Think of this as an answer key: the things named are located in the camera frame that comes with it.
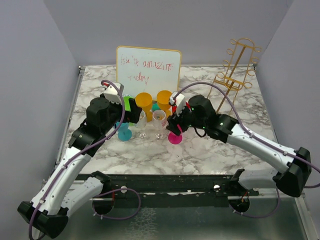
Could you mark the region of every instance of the orange cup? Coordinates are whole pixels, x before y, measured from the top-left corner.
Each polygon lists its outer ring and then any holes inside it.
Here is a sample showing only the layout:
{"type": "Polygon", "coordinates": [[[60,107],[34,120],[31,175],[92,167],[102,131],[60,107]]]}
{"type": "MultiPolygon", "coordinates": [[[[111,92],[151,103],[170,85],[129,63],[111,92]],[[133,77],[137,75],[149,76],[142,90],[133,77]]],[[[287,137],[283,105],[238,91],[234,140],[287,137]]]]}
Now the orange cup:
{"type": "Polygon", "coordinates": [[[172,95],[172,92],[168,90],[162,90],[158,92],[156,95],[156,103],[158,104],[159,108],[163,111],[165,111],[165,115],[168,117],[172,113],[169,110],[171,108],[169,104],[170,96],[172,95]]]}
{"type": "Polygon", "coordinates": [[[141,92],[135,97],[135,103],[145,112],[147,122],[152,121],[152,96],[147,92],[141,92]]]}

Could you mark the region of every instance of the gray wall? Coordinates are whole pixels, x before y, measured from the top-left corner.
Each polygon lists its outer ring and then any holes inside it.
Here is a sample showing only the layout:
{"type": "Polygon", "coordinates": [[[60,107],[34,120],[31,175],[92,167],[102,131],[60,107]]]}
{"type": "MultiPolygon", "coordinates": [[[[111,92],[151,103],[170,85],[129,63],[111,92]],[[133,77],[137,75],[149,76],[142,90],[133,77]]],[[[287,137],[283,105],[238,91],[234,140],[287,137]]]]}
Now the gray wall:
{"type": "MultiPolygon", "coordinates": [[[[295,0],[262,56],[258,82],[278,141],[311,152],[320,167],[320,1],[295,0]]],[[[316,171],[308,184],[317,184],[316,171]]],[[[320,233],[320,189],[305,190],[320,233]]]]}
{"type": "Polygon", "coordinates": [[[42,0],[0,1],[0,239],[27,239],[17,212],[53,169],[78,68],[42,0]]]}
{"type": "Polygon", "coordinates": [[[119,45],[177,49],[183,64],[220,65],[230,39],[265,49],[292,1],[44,0],[80,65],[115,64],[119,45]]]}

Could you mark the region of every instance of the clear wine glass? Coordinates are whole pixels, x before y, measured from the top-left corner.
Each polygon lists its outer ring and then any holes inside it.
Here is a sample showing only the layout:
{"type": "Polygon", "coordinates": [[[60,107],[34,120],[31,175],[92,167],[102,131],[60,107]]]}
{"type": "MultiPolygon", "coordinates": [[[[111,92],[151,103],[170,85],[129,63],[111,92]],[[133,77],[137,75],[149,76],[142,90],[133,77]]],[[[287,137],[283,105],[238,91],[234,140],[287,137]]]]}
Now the clear wine glass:
{"type": "Polygon", "coordinates": [[[156,110],[152,114],[152,123],[157,132],[155,136],[161,139],[164,136],[164,128],[167,124],[166,113],[163,110],[156,110]]]}
{"type": "Polygon", "coordinates": [[[135,126],[138,129],[141,129],[141,131],[142,131],[139,134],[139,138],[143,139],[143,138],[146,137],[146,132],[145,132],[146,125],[147,125],[147,116],[146,116],[145,111],[142,110],[141,113],[140,113],[139,121],[135,124],[135,126]]]}

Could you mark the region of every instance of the pink cup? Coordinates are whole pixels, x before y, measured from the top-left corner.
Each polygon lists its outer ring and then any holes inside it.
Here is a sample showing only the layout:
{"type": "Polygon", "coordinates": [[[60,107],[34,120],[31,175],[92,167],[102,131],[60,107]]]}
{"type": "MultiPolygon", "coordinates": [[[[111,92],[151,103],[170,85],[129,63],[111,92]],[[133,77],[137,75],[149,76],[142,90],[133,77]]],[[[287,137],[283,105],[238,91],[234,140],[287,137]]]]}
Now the pink cup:
{"type": "Polygon", "coordinates": [[[182,141],[182,130],[181,127],[179,125],[177,125],[178,129],[180,130],[181,134],[179,136],[175,135],[173,132],[170,132],[168,135],[168,140],[171,144],[179,144],[182,141]]]}

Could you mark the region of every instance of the marble countertop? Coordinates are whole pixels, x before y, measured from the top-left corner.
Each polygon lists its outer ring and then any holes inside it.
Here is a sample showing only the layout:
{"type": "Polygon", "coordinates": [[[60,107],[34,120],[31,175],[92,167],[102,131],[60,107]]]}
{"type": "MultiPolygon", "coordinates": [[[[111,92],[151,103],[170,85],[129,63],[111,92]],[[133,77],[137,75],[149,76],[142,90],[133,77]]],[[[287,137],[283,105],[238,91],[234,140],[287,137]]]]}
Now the marble countertop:
{"type": "MultiPolygon", "coordinates": [[[[212,83],[215,75],[224,71],[224,67],[183,66],[180,69],[179,88],[203,81],[212,83]]],[[[234,78],[243,79],[246,68],[239,67],[234,78]]],[[[86,117],[86,108],[93,98],[98,97],[103,88],[101,80],[116,81],[115,66],[88,66],[80,86],[79,95],[72,114],[65,146],[80,123],[86,117]]],[[[235,107],[244,124],[256,133],[273,140],[273,132],[266,106],[264,104],[257,78],[248,76],[252,88],[239,91],[235,107]]],[[[210,87],[196,85],[186,90],[187,100],[198,94],[208,95],[210,87]]],[[[209,97],[215,109],[223,96],[213,89],[209,97]]],[[[220,113],[228,114],[231,107],[225,102],[220,113]]],[[[81,174],[101,171],[105,174],[234,174],[238,169],[263,169],[269,166],[256,156],[230,144],[225,144],[209,137],[199,138],[193,129],[183,133],[183,141],[172,145],[168,139],[157,140],[151,122],[147,124],[146,138],[140,138],[140,129],[129,127],[133,133],[129,141],[122,142],[114,135],[98,150],[94,158],[82,169],[81,174]]]]}

